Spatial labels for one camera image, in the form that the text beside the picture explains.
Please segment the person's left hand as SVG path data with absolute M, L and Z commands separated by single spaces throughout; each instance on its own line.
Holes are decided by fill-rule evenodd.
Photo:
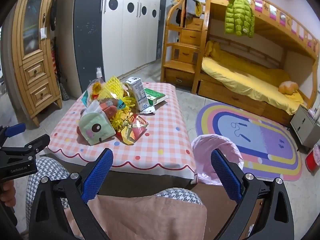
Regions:
M 1 201 L 4 202 L 4 204 L 7 207 L 14 207 L 16 205 L 16 190 L 14 187 L 14 181 L 6 181 L 2 185 L 3 192 L 1 193 Z

